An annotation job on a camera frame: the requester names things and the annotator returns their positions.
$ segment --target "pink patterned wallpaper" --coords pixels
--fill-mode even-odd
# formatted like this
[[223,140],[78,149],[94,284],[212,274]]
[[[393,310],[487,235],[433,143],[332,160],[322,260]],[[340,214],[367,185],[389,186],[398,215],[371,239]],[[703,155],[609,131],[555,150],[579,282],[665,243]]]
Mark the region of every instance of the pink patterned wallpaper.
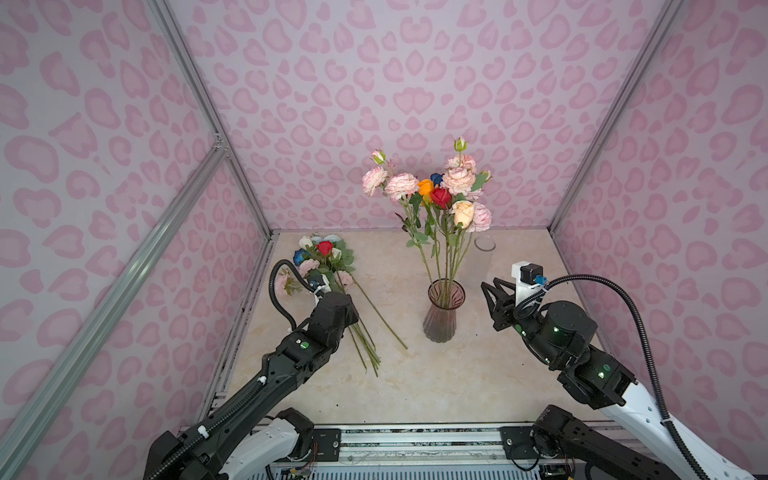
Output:
[[148,15],[0,5],[0,435],[212,144]]
[[20,478],[140,478],[201,407],[261,244],[222,165]]
[[394,227],[382,147],[464,135],[500,226],[547,225],[661,0],[172,0],[271,227]]
[[[765,2],[690,3],[555,236],[570,271],[632,294],[670,411],[755,473],[768,473],[766,24]],[[626,307],[583,287],[647,378]]]

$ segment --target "pink rose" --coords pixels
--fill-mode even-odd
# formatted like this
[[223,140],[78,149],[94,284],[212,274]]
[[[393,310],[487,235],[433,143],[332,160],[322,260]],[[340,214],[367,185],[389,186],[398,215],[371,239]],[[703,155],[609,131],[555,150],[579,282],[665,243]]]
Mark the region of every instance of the pink rose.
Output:
[[349,272],[345,272],[344,270],[339,270],[336,272],[336,280],[341,282],[344,286],[350,286],[353,284],[352,275],[349,275]]
[[389,195],[389,199],[393,202],[418,191],[419,181],[411,174],[395,175],[389,180],[384,189],[384,193]]
[[299,275],[301,275],[301,277],[304,278],[310,272],[310,270],[314,270],[318,266],[320,266],[320,262],[318,262],[317,260],[314,260],[312,258],[310,258],[309,260],[304,260],[299,265]]
[[372,168],[362,176],[362,191],[369,197],[373,197],[373,191],[386,180],[388,175],[381,167]]
[[442,176],[442,187],[451,195],[468,194],[475,184],[475,174],[464,167],[449,168]]
[[458,162],[458,155],[455,155],[448,159],[448,163],[445,164],[445,168],[458,168],[463,167],[466,170],[471,171],[473,174],[478,173],[477,164],[472,155],[462,155],[462,162]]
[[275,279],[275,294],[277,296],[286,298],[289,295],[288,290],[286,290],[286,284],[288,284],[288,275],[280,273]]
[[485,232],[491,227],[491,211],[483,204],[475,203],[475,213],[472,216],[472,223],[469,224],[468,232]]

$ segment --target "glass vase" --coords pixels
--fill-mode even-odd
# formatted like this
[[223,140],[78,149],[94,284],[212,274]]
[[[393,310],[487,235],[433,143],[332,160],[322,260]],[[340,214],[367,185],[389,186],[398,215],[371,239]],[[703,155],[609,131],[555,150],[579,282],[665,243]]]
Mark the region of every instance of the glass vase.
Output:
[[456,333],[456,309],[464,304],[464,288],[454,281],[448,289],[450,280],[441,278],[432,282],[427,290],[432,305],[424,317],[424,334],[433,342],[444,343]]

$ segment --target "beige tabletop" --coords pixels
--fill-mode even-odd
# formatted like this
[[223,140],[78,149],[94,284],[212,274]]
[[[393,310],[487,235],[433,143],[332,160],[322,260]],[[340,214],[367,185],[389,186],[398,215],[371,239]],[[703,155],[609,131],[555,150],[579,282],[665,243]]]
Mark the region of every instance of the beige tabletop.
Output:
[[[494,276],[509,280],[511,265],[523,260],[542,265],[549,278],[566,274],[546,230],[485,233],[496,243],[487,281]],[[293,258],[301,236],[280,234],[270,269],[279,259]],[[370,366],[366,373],[346,333],[329,363],[273,412],[294,407],[315,423],[326,424],[523,422],[536,420],[546,405],[554,404],[582,420],[605,419],[575,402],[556,380],[558,373],[536,360],[512,328],[493,330],[479,285],[465,286],[467,298],[458,309],[453,339],[447,343],[430,341],[422,331],[429,309],[429,278],[419,251],[406,248],[404,232],[345,232],[340,236],[355,252],[355,278],[408,349],[397,342],[353,286],[348,293],[382,359],[379,377],[373,375]],[[229,395],[259,372],[262,355],[274,351],[289,332],[287,320],[270,302],[266,282],[265,278],[240,344]],[[581,304],[570,283],[553,289],[546,300]],[[314,307],[309,293],[298,293],[282,304],[297,322]],[[593,344],[600,347],[596,339]]]

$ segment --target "flower bouquet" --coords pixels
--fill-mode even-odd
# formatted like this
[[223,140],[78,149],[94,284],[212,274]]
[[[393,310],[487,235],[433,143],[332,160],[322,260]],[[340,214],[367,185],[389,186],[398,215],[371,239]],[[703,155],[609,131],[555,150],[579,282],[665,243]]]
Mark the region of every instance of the flower bouquet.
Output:
[[[424,180],[408,173],[395,174],[392,162],[376,150],[371,152],[376,166],[362,178],[366,194],[372,197],[381,188],[405,211],[405,216],[397,216],[410,236],[406,246],[419,249],[432,283],[428,291],[432,307],[423,327],[427,337],[436,342],[446,342],[455,333],[455,310],[465,298],[455,277],[472,243],[472,234],[491,226],[491,212],[477,201],[491,174],[478,172],[475,159],[462,154],[467,148],[462,137],[455,139],[453,146],[457,154],[448,159],[442,174],[434,173]],[[436,279],[424,251],[428,245],[432,245],[429,256],[435,259]]]
[[[312,236],[302,237],[299,240],[299,247],[293,255],[293,264],[299,268],[299,275],[307,280],[307,283],[313,289],[320,288],[347,293],[349,287],[352,285],[357,286],[379,315],[379,318],[384,322],[384,325],[392,332],[392,335],[397,338],[403,347],[408,349],[397,333],[395,333],[395,330],[389,326],[379,312],[379,309],[376,308],[376,305],[371,302],[366,291],[362,289],[362,286],[352,276],[352,272],[355,271],[355,268],[352,266],[355,257],[352,250],[346,247],[346,242],[341,237],[338,235],[321,237],[320,235],[313,234]],[[277,295],[293,295],[295,292],[302,290],[304,288],[288,269],[284,268],[278,272],[275,280],[275,292]],[[368,371],[368,366],[362,357],[358,343],[362,346],[362,350],[366,352],[373,367],[373,372],[376,376],[379,376],[378,370],[381,365],[381,359],[376,353],[376,344],[373,342],[366,324],[360,319],[358,323],[351,325],[349,329],[352,331],[352,340],[355,343],[355,348],[363,367]]]

